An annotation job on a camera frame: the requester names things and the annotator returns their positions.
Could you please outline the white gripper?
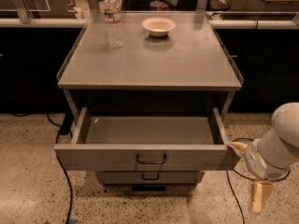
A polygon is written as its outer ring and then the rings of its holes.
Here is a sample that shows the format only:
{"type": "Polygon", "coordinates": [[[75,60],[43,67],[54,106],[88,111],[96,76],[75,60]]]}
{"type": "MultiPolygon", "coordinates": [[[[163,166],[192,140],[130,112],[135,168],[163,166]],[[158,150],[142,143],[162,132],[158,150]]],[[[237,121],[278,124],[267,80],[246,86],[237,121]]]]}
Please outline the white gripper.
{"type": "Polygon", "coordinates": [[[290,173],[290,168],[278,168],[268,162],[262,155],[262,149],[259,144],[264,140],[254,139],[249,145],[230,141],[228,146],[232,148],[239,157],[245,156],[245,164],[248,171],[256,177],[257,180],[249,183],[249,210],[251,213],[259,214],[263,211],[265,203],[274,190],[274,183],[270,181],[279,181],[290,173]]]}

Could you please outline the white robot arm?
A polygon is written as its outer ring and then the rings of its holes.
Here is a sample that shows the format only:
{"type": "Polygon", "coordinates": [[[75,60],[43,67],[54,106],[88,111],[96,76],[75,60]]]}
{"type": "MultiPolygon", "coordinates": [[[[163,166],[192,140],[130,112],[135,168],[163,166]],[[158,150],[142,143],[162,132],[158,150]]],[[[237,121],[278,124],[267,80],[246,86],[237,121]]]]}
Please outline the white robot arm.
{"type": "Polygon", "coordinates": [[[250,210],[261,213],[274,182],[299,162],[299,103],[277,108],[271,118],[271,129],[262,138],[249,144],[232,141],[229,147],[244,159],[248,171],[255,176],[250,184],[250,210]]]}

